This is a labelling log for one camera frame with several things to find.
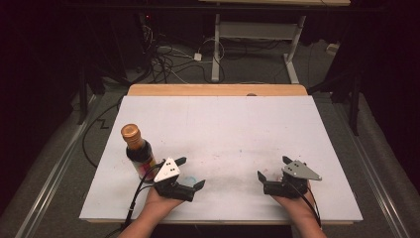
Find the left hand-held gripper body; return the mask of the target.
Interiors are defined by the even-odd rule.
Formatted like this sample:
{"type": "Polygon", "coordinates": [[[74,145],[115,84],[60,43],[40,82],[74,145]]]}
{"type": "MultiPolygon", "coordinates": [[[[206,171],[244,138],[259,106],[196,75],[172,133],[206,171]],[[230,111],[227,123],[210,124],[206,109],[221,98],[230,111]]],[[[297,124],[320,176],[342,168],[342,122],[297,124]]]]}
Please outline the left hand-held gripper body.
{"type": "Polygon", "coordinates": [[[178,183],[179,175],[180,169],[175,160],[166,159],[154,178],[155,190],[162,197],[192,201],[195,190],[193,187],[178,183]]]}

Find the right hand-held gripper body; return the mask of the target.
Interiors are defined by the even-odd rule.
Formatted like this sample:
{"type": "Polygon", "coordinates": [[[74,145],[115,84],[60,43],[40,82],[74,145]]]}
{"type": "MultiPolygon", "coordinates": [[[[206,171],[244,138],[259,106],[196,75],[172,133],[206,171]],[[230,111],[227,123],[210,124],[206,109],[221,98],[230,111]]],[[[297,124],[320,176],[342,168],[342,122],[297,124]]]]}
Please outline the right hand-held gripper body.
{"type": "Polygon", "coordinates": [[[262,185],[264,194],[287,198],[298,198],[308,191],[308,181],[321,180],[322,177],[298,160],[292,161],[282,169],[280,180],[266,180],[262,185]]]}

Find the dark bottle with gold cap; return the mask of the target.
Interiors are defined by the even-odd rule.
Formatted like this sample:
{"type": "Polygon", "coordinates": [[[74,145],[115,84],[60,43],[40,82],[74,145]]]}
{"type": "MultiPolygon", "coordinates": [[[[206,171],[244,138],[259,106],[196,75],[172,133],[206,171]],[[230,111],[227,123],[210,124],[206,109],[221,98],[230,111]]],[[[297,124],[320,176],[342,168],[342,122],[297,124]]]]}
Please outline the dark bottle with gold cap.
{"type": "Polygon", "coordinates": [[[126,156],[135,167],[139,178],[145,182],[154,181],[156,171],[152,167],[156,160],[151,144],[142,137],[142,133],[136,124],[127,124],[121,129],[121,135],[127,144],[126,156]]]}

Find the person's left hand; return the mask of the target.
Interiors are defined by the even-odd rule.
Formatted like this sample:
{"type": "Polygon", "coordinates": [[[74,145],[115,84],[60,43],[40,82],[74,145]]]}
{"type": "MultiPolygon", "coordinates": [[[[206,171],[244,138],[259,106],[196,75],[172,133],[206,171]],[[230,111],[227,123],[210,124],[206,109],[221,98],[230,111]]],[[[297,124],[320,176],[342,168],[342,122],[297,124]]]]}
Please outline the person's left hand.
{"type": "Polygon", "coordinates": [[[160,196],[152,187],[148,192],[141,216],[149,221],[160,222],[181,203],[182,200],[160,196]]]}

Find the person's right hand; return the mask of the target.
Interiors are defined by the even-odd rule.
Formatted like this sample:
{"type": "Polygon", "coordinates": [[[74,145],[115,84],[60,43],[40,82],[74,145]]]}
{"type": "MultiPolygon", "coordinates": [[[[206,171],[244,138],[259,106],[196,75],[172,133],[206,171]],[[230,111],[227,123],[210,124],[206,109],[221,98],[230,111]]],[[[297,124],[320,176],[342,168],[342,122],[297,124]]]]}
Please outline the person's right hand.
{"type": "Polygon", "coordinates": [[[287,198],[275,195],[273,195],[272,198],[285,209],[290,219],[292,216],[312,215],[317,221],[315,201],[310,191],[307,191],[302,197],[298,198],[287,198]]]}

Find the black metal stand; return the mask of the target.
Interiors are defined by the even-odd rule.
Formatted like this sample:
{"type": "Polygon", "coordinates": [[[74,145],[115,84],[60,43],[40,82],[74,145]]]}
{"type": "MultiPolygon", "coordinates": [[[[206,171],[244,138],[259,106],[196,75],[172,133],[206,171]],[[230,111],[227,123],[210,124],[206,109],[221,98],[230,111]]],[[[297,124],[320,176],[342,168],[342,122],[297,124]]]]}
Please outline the black metal stand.
{"type": "Polygon", "coordinates": [[[342,72],[326,78],[307,89],[309,95],[315,92],[329,92],[333,103],[349,103],[348,123],[355,136],[359,135],[358,115],[361,90],[361,75],[359,73],[342,72]]]}
{"type": "Polygon", "coordinates": [[[84,64],[79,69],[78,82],[80,108],[78,125],[81,125],[85,121],[88,113],[87,88],[90,88],[94,94],[103,95],[105,93],[105,87],[99,72],[99,67],[96,64],[84,64]]]}

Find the metal floor rail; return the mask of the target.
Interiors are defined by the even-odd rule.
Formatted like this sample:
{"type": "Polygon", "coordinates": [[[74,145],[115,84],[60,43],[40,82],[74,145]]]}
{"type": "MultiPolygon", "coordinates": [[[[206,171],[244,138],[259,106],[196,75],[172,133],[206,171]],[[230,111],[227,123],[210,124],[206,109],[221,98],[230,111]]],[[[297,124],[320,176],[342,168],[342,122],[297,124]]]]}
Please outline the metal floor rail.
{"type": "Polygon", "coordinates": [[[46,211],[50,206],[50,203],[53,200],[53,197],[62,181],[62,178],[71,163],[72,155],[76,147],[80,144],[81,138],[87,130],[88,123],[93,118],[93,114],[96,112],[101,100],[101,95],[91,96],[87,104],[88,112],[86,113],[85,119],[77,126],[75,132],[70,138],[69,143],[65,147],[64,152],[53,166],[39,195],[37,196],[20,229],[15,235],[15,238],[34,237],[46,211]]]}
{"type": "Polygon", "coordinates": [[[364,172],[367,183],[369,184],[376,202],[387,221],[387,224],[392,231],[394,238],[411,238],[409,235],[406,226],[403,224],[401,217],[397,211],[397,208],[385,189],[385,186],[381,182],[379,175],[376,169],[373,166],[373,163],[370,161],[368,153],[365,147],[362,144],[359,136],[356,136],[348,125],[348,116],[346,114],[345,108],[341,104],[335,105],[335,110],[338,113],[341,121],[344,123],[344,127],[346,128],[350,138],[352,139],[353,144],[355,145],[358,155],[359,161],[361,164],[362,171],[364,172]]]}

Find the white desk frame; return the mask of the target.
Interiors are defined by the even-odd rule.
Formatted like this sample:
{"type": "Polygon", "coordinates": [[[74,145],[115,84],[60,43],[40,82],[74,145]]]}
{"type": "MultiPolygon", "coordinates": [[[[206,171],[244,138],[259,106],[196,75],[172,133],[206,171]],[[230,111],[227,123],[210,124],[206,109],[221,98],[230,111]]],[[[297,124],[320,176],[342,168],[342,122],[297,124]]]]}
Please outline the white desk frame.
{"type": "MultiPolygon", "coordinates": [[[[239,4],[240,6],[262,5],[268,9],[274,7],[291,7],[297,11],[309,10],[315,7],[321,9],[349,7],[350,0],[200,0],[201,2],[211,2],[217,7],[227,6],[228,4],[239,4]]],[[[291,41],[290,49],[287,54],[282,56],[283,64],[288,78],[292,84],[298,84],[299,80],[293,65],[293,58],[297,49],[301,33],[304,28],[307,15],[300,14],[296,23],[263,23],[263,22],[241,22],[223,21],[221,15],[215,15],[214,42],[211,81],[220,82],[222,67],[221,59],[225,53],[222,46],[222,39],[249,39],[249,40],[274,40],[291,41]]]]}

